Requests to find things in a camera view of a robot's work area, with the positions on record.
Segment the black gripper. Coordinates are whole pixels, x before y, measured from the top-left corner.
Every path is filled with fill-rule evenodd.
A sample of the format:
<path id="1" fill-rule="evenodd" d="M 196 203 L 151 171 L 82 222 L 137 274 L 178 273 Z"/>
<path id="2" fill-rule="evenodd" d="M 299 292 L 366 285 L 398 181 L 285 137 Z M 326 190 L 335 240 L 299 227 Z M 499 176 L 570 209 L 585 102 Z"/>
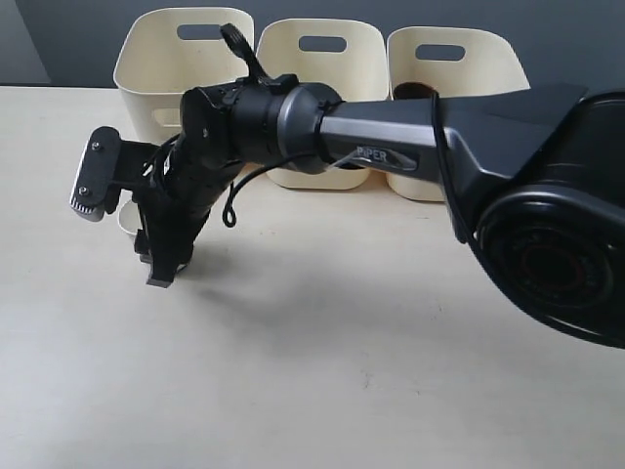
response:
<path id="1" fill-rule="evenodd" d="M 215 85 L 184 92 L 180 132 L 151 159 L 149 188 L 134 197 L 141 224 L 134 250 L 150 265 L 150 286 L 169 287 L 190 262 L 213 205 L 241 171 L 229 128 L 241 89 Z"/>

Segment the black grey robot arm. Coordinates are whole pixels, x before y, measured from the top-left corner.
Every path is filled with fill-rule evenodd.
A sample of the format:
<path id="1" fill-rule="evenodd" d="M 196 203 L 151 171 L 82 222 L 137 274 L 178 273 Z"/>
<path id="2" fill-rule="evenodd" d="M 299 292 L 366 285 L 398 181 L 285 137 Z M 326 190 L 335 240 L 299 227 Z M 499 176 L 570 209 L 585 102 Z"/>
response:
<path id="1" fill-rule="evenodd" d="M 147 164 L 135 250 L 170 285 L 241 169 L 371 168 L 439 187 L 454 234 L 523 312 L 624 345 L 624 94 L 555 85 L 498 95 L 348 103 L 284 75 L 196 87 L 181 133 Z"/>

